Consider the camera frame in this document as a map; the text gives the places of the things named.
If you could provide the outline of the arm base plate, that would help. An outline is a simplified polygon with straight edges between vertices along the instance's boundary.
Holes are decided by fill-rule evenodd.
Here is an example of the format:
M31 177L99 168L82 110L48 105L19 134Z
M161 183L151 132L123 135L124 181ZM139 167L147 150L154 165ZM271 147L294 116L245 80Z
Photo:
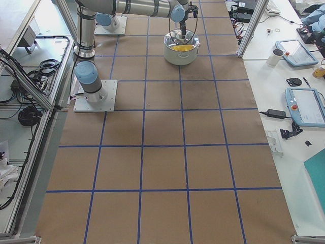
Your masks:
M74 112L113 112L116 101L118 80L101 80L102 88L94 93L85 93L79 86Z
M97 36L124 36L126 30L126 16L114 16L110 25L96 24L94 34Z

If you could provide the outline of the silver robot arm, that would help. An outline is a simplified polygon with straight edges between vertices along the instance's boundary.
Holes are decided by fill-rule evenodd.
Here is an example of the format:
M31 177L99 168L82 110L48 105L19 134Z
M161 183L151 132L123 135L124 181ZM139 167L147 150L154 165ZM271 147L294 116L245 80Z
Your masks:
M99 25L101 25L104 29L112 32L119 27L119 20L115 15L97 13L96 21Z
M88 103L104 101L108 92L93 63L95 24L110 25L116 13L168 18L180 24L181 38L185 38L186 20L189 13L198 17L199 8L190 1L76 1L77 46L74 54L80 62L75 67L75 76L84 91Z

